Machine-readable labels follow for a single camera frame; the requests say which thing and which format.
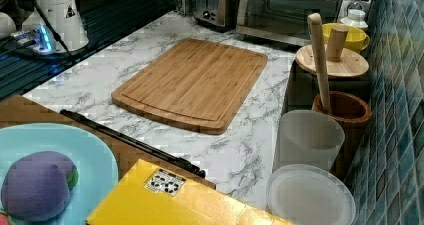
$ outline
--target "label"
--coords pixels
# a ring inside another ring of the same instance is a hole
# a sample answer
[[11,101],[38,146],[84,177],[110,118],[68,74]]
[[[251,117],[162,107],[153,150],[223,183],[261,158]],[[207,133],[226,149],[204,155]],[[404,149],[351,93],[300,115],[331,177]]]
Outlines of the label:
[[73,17],[73,16],[75,16],[75,12],[74,12],[74,10],[72,10],[71,5],[69,5],[68,11],[66,12],[66,18],[70,18],[70,17]]
[[180,191],[185,181],[186,180],[180,176],[163,169],[158,169],[144,187],[154,192],[164,192],[171,196],[175,196],[178,191]]

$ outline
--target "white marble surface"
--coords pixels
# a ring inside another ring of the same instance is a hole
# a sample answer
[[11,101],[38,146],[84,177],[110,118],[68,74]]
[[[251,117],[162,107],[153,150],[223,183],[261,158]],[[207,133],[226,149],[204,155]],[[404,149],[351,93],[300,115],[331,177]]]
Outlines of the white marble surface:
[[[219,136],[173,128],[131,114],[111,92],[183,38],[233,45],[268,56],[264,71],[228,130]],[[54,111],[68,109],[205,169],[217,190],[265,209],[276,132],[295,54],[254,45],[229,31],[198,26],[192,17],[169,13],[98,52],[24,96]]]

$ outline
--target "yellow cardboard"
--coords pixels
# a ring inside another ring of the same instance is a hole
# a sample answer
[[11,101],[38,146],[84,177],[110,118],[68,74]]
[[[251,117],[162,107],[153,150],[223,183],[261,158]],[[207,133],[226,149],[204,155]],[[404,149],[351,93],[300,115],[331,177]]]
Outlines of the yellow cardboard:
[[185,180],[172,196],[146,188],[160,170],[139,160],[86,219],[89,225],[291,225],[203,184]]

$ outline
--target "tile wall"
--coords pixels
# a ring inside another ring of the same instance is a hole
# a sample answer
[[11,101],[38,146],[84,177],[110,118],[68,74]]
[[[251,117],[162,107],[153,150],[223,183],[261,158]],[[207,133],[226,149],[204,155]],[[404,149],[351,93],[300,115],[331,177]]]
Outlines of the tile wall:
[[354,224],[424,224],[424,0],[375,0],[373,117],[346,180]]

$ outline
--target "blue light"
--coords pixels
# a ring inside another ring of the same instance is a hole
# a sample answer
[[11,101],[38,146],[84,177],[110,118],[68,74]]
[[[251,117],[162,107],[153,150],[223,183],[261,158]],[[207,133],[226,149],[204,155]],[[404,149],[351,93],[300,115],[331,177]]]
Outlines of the blue light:
[[47,31],[46,29],[44,29],[44,26],[41,26],[41,33],[43,34],[44,40],[46,41],[47,49],[52,50],[52,46],[50,45],[50,40],[49,40],[49,37],[47,36]]

